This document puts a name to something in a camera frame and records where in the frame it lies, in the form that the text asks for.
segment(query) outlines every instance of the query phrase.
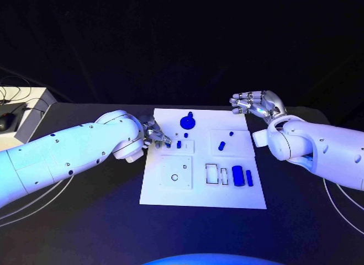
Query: white paper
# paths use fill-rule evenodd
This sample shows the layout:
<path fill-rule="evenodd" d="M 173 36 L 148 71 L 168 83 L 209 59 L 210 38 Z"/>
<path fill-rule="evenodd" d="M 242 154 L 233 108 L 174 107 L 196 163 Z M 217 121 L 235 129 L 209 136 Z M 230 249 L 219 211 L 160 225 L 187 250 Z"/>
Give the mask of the white paper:
<path fill-rule="evenodd" d="M 197 125 L 191 130 L 184 130 L 181 119 L 189 115 L 189 112 L 193 112 Z M 164 133 L 173 139 L 173 148 L 157 149 L 155 145 L 150 147 L 139 203 L 267 209 L 245 116 L 233 115 L 225 110 L 155 109 L 154 117 Z M 222 138 L 228 143 L 228 148 L 225 147 L 223 151 L 216 151 L 219 148 L 217 141 Z M 183 150 L 174 147 L 178 141 L 186 141 L 189 144 Z M 189 163 L 187 157 L 191 158 L 191 165 L 186 165 Z M 219 184 L 207 184 L 206 164 L 217 164 Z M 184 166 L 193 167 L 191 182 L 190 175 L 183 171 L 183 169 L 189 170 L 190 168 L 184 168 Z M 248 184 L 242 187 L 235 186 L 233 166 L 243 167 L 245 179 L 246 170 L 252 171 L 254 187 L 249 187 Z M 228 169 L 229 185 L 223 185 L 223 168 Z M 180 175 L 178 180 L 174 180 L 177 179 L 174 174 L 181 174 L 183 181 L 180 181 Z"/>

